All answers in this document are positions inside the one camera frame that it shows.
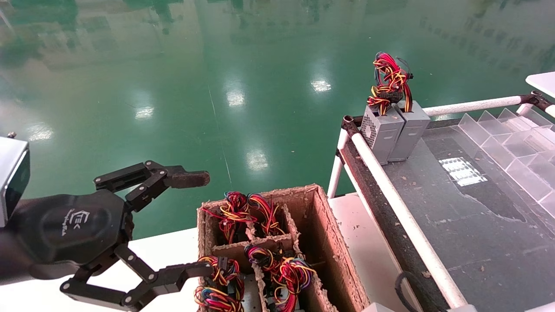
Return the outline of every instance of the epoxy floor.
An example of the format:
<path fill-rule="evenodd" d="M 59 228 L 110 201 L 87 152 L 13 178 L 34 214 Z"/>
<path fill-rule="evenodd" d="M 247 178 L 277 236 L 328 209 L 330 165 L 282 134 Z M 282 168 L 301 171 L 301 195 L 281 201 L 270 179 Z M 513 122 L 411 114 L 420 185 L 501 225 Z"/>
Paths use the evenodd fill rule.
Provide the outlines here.
<path fill-rule="evenodd" d="M 208 170 L 135 216 L 135 238 L 196 225 L 223 192 L 327 188 L 341 117 L 378 51 L 424 107 L 531 90 L 555 70 L 552 0 L 8 0 L 0 133 L 29 140 L 26 198 L 94 191 L 152 159 Z M 342 177 L 338 192 L 352 192 Z"/>

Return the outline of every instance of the power supply unit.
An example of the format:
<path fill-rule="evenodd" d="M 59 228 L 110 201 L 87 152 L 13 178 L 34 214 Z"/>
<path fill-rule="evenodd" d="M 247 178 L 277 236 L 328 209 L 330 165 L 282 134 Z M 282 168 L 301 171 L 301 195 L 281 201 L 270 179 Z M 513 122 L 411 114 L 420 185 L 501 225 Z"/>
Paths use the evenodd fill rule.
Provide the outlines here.
<path fill-rule="evenodd" d="M 405 101 L 402 100 L 397 105 L 393 105 L 395 111 L 403 118 L 405 125 L 401 130 L 401 134 L 397 139 L 397 143 L 393 151 L 389 155 L 390 162 L 399 162 L 406 160 L 415 148 L 416 143 L 424 133 L 424 130 L 430 123 L 430 117 L 424 112 L 422 107 L 413 100 L 412 111 L 405 113 L 401 107 L 405 107 Z"/>
<path fill-rule="evenodd" d="M 378 107 L 366 106 L 360 132 L 380 164 L 387 164 L 404 123 L 403 118 L 393 108 L 385 115 L 379 116 Z"/>

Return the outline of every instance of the wire bundle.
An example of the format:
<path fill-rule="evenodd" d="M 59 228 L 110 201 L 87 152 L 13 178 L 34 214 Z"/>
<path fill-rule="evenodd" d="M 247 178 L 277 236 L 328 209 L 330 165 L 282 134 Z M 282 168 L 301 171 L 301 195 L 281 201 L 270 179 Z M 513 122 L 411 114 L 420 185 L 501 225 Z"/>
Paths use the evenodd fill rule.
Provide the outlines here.
<path fill-rule="evenodd" d="M 232 281 L 235 281 L 235 298 L 237 300 L 243 299 L 245 295 L 245 282 L 239 276 L 239 263 L 236 260 L 228 259 L 228 268 L 225 271 L 218 266 L 217 256 L 204 256 L 199 259 L 200 261 L 207 262 L 214 268 L 214 273 L 211 276 L 212 281 L 221 286 L 227 286 Z"/>
<path fill-rule="evenodd" d="M 249 214 L 249 205 L 247 205 L 247 197 L 245 195 L 239 192 L 227 192 L 224 195 L 227 205 L 220 207 L 221 216 L 205 208 L 202 210 L 213 217 L 221 219 L 219 223 L 220 230 L 224 233 L 228 244 L 232 244 L 239 223 L 255 222 L 257 220 Z"/>
<path fill-rule="evenodd" d="M 280 312 L 293 312 L 301 290 L 310 285 L 312 275 L 316 273 L 304 260 L 300 258 L 278 259 L 274 253 L 266 248 L 248 245 L 245 255 L 249 262 L 255 263 L 262 271 L 270 275 L 270 279 L 279 285 L 274 289 L 274 299 Z M 285 299 L 280 299 L 279 293 L 287 290 Z"/>
<path fill-rule="evenodd" d="M 412 78 L 408 64 L 401 58 L 397 58 L 408 68 L 408 73 L 403 70 L 391 55 L 378 52 L 374 60 L 374 78 L 377 86 L 373 85 L 370 91 L 372 95 L 366 101 L 368 105 L 379 105 L 380 115 L 385 115 L 391 101 L 387 95 L 393 95 L 402 92 L 405 95 L 405 112 L 412 111 L 412 94 L 408 87 L 408 80 Z"/>
<path fill-rule="evenodd" d="M 262 271 L 270 273 L 272 276 L 279 272 L 281 265 L 280 259 L 274 256 L 270 250 L 258 246 L 245 246 L 245 255 L 249 262 L 255 263 L 262 268 Z"/>
<path fill-rule="evenodd" d="M 235 300 L 224 292 L 199 286 L 195 290 L 195 302 L 214 311 L 244 312 L 241 301 Z"/>
<path fill-rule="evenodd" d="M 285 234 L 285 232 L 280 229 L 279 222 L 276 219 L 276 212 L 279 205 L 272 208 L 273 205 L 269 204 L 260 194 L 249 194 L 248 201 L 252 207 L 258 209 L 264 215 L 265 221 L 260 223 L 264 234 L 268 236 Z"/>
<path fill-rule="evenodd" d="M 293 312 L 301 290 L 310 285 L 313 273 L 316 273 L 304 260 L 300 258 L 284 258 L 279 267 L 280 275 L 275 279 L 281 286 L 274 290 L 277 308 L 280 312 Z M 287 297 L 279 300 L 277 293 L 287 288 Z"/>

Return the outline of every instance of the camera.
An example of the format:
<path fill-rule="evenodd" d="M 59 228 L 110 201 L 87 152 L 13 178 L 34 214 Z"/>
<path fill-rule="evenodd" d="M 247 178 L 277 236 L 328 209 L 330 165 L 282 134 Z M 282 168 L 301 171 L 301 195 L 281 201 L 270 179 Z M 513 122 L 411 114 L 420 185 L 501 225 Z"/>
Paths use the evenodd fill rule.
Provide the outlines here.
<path fill-rule="evenodd" d="M 30 177 L 29 143 L 0 137 L 0 228 L 8 223 Z"/>

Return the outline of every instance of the cardboard box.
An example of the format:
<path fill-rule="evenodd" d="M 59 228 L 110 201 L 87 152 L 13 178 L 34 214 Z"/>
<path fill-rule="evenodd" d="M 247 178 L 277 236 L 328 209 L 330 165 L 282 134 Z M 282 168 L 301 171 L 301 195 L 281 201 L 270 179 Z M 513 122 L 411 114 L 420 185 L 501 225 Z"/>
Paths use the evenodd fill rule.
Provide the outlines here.
<path fill-rule="evenodd" d="M 335 311 L 360 312 L 370 305 L 355 266 L 349 256 L 347 245 L 339 231 L 322 187 L 313 184 L 305 187 L 273 190 L 261 194 L 266 200 L 281 207 L 278 217 L 285 227 L 285 235 L 258 238 L 252 223 L 244 227 L 244 240 L 223 244 L 219 219 L 198 209 L 199 257 L 207 255 L 226 256 L 239 262 L 241 272 L 254 272 L 259 287 L 262 311 L 269 312 L 263 296 L 263 273 L 244 256 L 246 245 L 254 244 L 274 248 L 280 244 L 285 250 L 293 250 L 312 265 L 317 274 L 311 285 L 304 289 L 299 302 L 306 312 Z M 202 208 L 215 212 L 225 201 L 203 203 Z"/>

